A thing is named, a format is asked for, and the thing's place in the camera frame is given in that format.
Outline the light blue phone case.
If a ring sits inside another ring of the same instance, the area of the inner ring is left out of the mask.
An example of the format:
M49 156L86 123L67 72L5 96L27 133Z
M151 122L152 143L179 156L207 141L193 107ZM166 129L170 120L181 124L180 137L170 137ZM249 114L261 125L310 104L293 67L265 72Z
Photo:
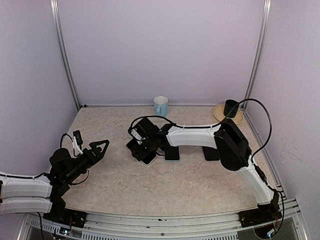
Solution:
M181 160L178 146L170 146L164 149L164 161L168 163L177 163Z

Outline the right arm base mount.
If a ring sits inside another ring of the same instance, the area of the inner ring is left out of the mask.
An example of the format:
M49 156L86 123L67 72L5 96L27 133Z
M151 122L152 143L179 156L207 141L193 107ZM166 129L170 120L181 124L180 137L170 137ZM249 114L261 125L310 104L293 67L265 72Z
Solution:
M257 208L240 211L238 213L242 228L260 225L275 221L283 217L280 210L279 200L282 200L282 194L279 191L273 192L271 202L268 204L257 205Z

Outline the black phone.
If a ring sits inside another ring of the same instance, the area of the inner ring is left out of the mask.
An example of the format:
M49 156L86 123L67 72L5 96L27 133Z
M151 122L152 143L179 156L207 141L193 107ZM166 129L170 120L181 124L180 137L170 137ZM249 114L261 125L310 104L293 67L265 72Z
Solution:
M144 157L141 161L145 165L149 165L156 157L157 157L157 155L154 152L152 152L152 153L148 154L146 157Z

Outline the clear phone case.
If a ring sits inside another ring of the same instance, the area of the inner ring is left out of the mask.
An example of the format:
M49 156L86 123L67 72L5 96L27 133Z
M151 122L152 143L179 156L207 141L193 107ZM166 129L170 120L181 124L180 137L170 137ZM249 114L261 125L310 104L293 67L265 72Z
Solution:
M131 155L144 165L149 165L156 157L157 154L154 151L150 151L145 147L136 145L129 148Z

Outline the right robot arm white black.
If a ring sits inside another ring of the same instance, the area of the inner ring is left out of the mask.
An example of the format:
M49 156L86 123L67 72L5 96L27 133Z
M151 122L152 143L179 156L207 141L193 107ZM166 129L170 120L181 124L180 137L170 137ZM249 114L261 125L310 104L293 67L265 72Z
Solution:
M145 165L164 152L166 161L180 160L180 146L202 147L206 161L220 161L222 166L236 172L253 192L257 202L256 218L266 222L280 210L282 195L272 188L265 173L255 161L249 142L235 122L225 116L209 125L178 125L171 120L162 127L155 125L152 116L134 119L128 133L132 139L126 144L131 155Z

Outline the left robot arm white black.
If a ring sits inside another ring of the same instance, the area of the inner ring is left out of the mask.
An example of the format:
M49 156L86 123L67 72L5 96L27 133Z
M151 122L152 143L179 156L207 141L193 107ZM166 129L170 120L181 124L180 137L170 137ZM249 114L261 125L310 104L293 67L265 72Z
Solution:
M44 213L63 223L70 218L70 211L62 199L75 185L75 180L102 160L110 142L91 142L90 148L72 157L67 148L57 149L50 157L51 169L39 175L0 174L0 213Z

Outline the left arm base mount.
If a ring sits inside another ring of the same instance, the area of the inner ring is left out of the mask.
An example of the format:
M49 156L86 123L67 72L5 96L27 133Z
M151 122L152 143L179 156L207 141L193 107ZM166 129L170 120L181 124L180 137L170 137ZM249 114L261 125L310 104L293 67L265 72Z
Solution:
M51 201L50 212L43 214L44 219L69 227L84 228L88 215L86 212L66 208L66 203L62 198L53 198Z

